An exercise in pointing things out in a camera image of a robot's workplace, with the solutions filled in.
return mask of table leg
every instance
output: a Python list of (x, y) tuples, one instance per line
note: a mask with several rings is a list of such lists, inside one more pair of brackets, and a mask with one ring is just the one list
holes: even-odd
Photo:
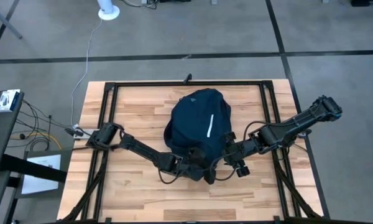
[(6, 224), (11, 224), (12, 223), (12, 218), (14, 216), (14, 212), (15, 212), (15, 208), (17, 207), (17, 203), (18, 203), (18, 198), (12, 199), (11, 207), (7, 212)]
[(7, 187), (13, 187), (16, 189), (20, 181), (21, 181), (21, 178), (19, 177), (10, 177), (10, 179), (7, 182)]
[(7, 154), (4, 154), (1, 158), (0, 169), (62, 183), (65, 183), (67, 179), (65, 171), (42, 166)]

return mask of electronic device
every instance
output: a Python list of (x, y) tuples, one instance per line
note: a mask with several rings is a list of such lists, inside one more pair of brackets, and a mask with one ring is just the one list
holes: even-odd
[(18, 100), (21, 90), (6, 90), (0, 96), (0, 113), (12, 112)]

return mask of yellow cable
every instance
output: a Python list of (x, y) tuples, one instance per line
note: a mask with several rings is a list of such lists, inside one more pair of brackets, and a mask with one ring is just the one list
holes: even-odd
[(30, 133), (30, 136), (48, 136), (49, 138), (52, 138), (55, 141), (55, 143), (57, 143), (57, 146), (60, 148), (60, 150), (62, 150), (61, 144), (52, 135), (48, 135), (48, 134), (45, 134), (45, 133)]

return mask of white stand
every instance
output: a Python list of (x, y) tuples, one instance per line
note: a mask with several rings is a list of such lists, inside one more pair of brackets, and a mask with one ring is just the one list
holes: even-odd
[(120, 15), (120, 9), (112, 4), (112, 0), (98, 0), (100, 10), (98, 11), (99, 18), (110, 21)]

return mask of white cable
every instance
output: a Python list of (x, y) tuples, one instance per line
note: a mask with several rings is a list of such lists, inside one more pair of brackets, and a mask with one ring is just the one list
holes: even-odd
[(98, 27), (95, 28), (91, 32), (90, 39), (88, 40), (88, 47), (87, 47), (87, 53), (86, 53), (86, 71), (85, 71), (85, 74), (83, 75), (83, 77), (78, 81), (78, 83), (76, 84), (75, 88), (72, 91), (72, 94), (70, 95), (71, 98), (72, 98), (71, 114), (70, 114), (70, 125), (71, 126), (73, 126), (73, 103), (74, 103), (73, 94), (75, 93), (75, 91), (76, 91), (77, 87), (79, 86), (79, 84), (81, 83), (81, 81), (83, 81), (83, 79), (87, 76), (87, 73), (88, 73), (88, 53), (90, 52), (90, 43), (91, 43), (91, 40), (93, 38), (93, 34), (95, 33), (96, 30), (98, 30), (98, 28), (101, 26), (101, 24), (102, 24), (102, 19), (101, 19), (101, 22), (99, 23)]

